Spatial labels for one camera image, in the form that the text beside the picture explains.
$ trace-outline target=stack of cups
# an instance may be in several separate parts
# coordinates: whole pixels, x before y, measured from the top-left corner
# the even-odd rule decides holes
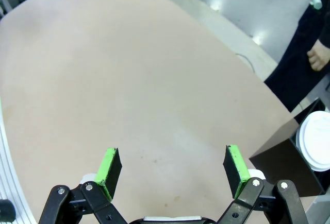
[[[330,113],[317,111],[308,115],[300,125],[295,140],[312,170],[330,169]]]

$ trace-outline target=green gripper pad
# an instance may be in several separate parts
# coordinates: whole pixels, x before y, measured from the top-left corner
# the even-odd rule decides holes
[[[223,166],[227,174],[233,198],[236,199],[251,177],[237,145],[226,146]]]
[[[118,149],[108,148],[94,181],[102,187],[110,201],[113,199],[121,169]]]

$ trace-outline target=black jacket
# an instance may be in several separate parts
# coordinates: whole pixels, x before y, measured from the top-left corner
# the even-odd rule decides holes
[[[319,40],[323,45],[330,48],[330,1],[329,0],[327,0],[326,9],[327,11],[324,17],[325,23],[321,35],[319,36]]]

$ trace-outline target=metal screw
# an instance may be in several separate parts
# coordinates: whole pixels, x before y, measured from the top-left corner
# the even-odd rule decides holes
[[[252,181],[252,184],[254,186],[259,186],[260,185],[260,182],[259,182],[259,180],[255,179],[255,180]]]
[[[86,190],[90,191],[91,189],[93,189],[93,185],[88,184],[88,185],[86,186]]]
[[[64,192],[65,192],[65,190],[63,188],[60,188],[57,193],[62,195]]]
[[[281,186],[283,189],[286,189],[287,187],[289,187],[288,184],[287,184],[286,182],[282,182],[282,183],[280,184],[280,186]]]

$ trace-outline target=beige tabletop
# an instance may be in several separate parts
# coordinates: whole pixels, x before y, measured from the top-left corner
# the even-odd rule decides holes
[[[225,145],[248,162],[292,118],[169,0],[28,0],[0,22],[0,57],[7,137],[36,219],[54,185],[75,187],[119,147],[113,203],[127,221],[217,220],[232,200]]]

